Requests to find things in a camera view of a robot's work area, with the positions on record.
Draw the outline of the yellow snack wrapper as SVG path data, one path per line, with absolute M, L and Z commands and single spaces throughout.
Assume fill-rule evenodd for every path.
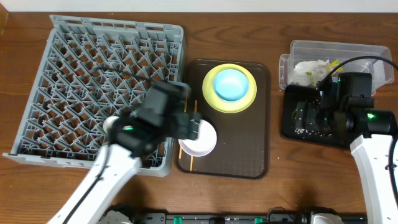
M 335 60 L 330 63 L 329 60 L 317 60 L 317 61 L 310 61 L 310 68 L 306 72 L 307 75 L 318 76 L 318 77 L 325 77 L 329 74 L 334 68 L 340 65 L 339 60 Z

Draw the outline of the pink bowl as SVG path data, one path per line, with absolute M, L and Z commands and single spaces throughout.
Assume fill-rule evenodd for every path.
M 196 140 L 179 139 L 182 150 L 193 157 L 203 157 L 209 154 L 216 146 L 217 133 L 207 121 L 201 119 Z

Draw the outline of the yellow plate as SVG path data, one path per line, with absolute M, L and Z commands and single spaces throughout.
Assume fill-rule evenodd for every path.
M 243 72 L 249 81 L 249 88 L 246 95 L 238 101 L 225 101 L 222 100 L 213 90 L 213 80 L 217 73 L 226 69 L 235 69 Z M 204 77 L 202 84 L 202 93 L 206 102 L 215 110 L 223 113 L 238 113 L 247 109 L 256 98 L 257 84 L 251 72 L 246 68 L 233 64 L 224 63 L 212 68 Z

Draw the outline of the white napkin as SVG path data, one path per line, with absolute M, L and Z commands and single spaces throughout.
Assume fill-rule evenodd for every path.
M 304 61 L 296 64 L 289 75 L 289 84 L 316 86 L 330 72 L 329 60 Z

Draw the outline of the light blue bowl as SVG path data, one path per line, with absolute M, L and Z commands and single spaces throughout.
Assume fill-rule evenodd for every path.
M 213 90 L 222 100 L 238 101 L 248 92 L 249 81 L 243 72 L 226 69 L 217 73 L 213 80 Z

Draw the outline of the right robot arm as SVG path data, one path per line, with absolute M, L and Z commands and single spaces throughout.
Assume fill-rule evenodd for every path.
M 293 138 L 349 148 L 368 223 L 397 223 L 397 121 L 393 112 L 375 109 L 370 73 L 340 73 L 316 88 L 290 85 L 284 113 Z

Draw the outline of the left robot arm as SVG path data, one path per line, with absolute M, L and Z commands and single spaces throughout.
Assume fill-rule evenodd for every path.
M 97 223 L 122 187 L 166 138 L 198 137 L 201 116 L 185 112 L 191 88 L 154 81 L 135 116 L 110 116 L 103 123 L 108 142 L 65 205 L 50 223 Z

